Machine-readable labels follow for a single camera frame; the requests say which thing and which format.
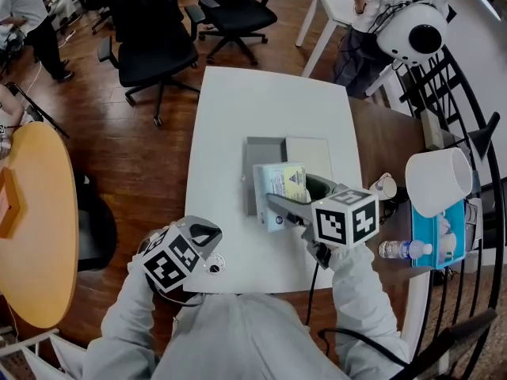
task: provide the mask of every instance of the yellow round table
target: yellow round table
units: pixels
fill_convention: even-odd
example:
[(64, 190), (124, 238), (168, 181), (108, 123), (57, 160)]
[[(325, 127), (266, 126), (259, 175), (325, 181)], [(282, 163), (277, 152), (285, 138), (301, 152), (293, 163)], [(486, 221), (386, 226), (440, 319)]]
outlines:
[(58, 133), (29, 123), (13, 135), (3, 165), (13, 172), (20, 211), (0, 238), (0, 292), (39, 328), (58, 324), (74, 295), (78, 202), (71, 160)]

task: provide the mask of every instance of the wooden floor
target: wooden floor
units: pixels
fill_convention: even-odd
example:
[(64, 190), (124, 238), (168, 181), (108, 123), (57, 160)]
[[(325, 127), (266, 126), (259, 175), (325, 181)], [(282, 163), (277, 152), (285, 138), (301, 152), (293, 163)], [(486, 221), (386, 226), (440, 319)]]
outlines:
[[(180, 3), (185, 6), (196, 1), (180, 0)], [(297, 48), (294, 45), (310, 2), (270, 0), (269, 7), (278, 16), (278, 22), (266, 29), (268, 44), (255, 41), (250, 45), (259, 60), (257, 69), (301, 74), (327, 20), (324, 13), (317, 13), (303, 46)], [(101, 272), (79, 273), (71, 309), (58, 325), (65, 338), (82, 346), (101, 335), (101, 320), (116, 301), (127, 275), (127, 262), (137, 250), (143, 235), (184, 214), (197, 107), (194, 93), (167, 88), (162, 102), (163, 125), (160, 129), (152, 120), (154, 89), (137, 94), (135, 98), (138, 104), (131, 107), (124, 99), (125, 89), (118, 82), (117, 71), (110, 63), (97, 61), (99, 40), (112, 35), (113, 31), (106, 25), (96, 36), (92, 36), (89, 23), (95, 17), (96, 14), (88, 13), (73, 25), (72, 29), (78, 31), (60, 49), (61, 56), (71, 60), (69, 69), (76, 73), (74, 80), (58, 85), (42, 69), (29, 92), (29, 96), (71, 136), (67, 145), (74, 167), (97, 178), (101, 196), (116, 218), (118, 249), (111, 264)], [(189, 29), (186, 16), (185, 25)], [(141, 24), (132, 26), (139, 27), (139, 32), (144, 33), (146, 38), (151, 38), (157, 32), (143, 29)], [(337, 28), (315, 67), (313, 78), (329, 80), (343, 34), (344, 30)], [(205, 56), (217, 42), (218, 38), (211, 37), (197, 41), (199, 67), (183, 70), (177, 78), (199, 88), (206, 67)], [(219, 66), (250, 67), (249, 60), (241, 55), (236, 46), (225, 47), (215, 56), (215, 61)], [(38, 70), (39, 64), (33, 63), (32, 50), (27, 48), (13, 65), (13, 73), (6, 80), (15, 81), (26, 91)], [(306, 293), (287, 294), (284, 298), (296, 307), (301, 317), (306, 316)], [(394, 308), (398, 311), (402, 307), (394, 305)], [(162, 352), (170, 339), (172, 316), (176, 312), (177, 309), (171, 306), (157, 303), (154, 314), (157, 352)], [(9, 320), (9, 311), (2, 298), (0, 321)], [(330, 291), (317, 291), (312, 326), (315, 329), (334, 326), (335, 320)], [(17, 325), (21, 339), (37, 331), (19, 317)]]

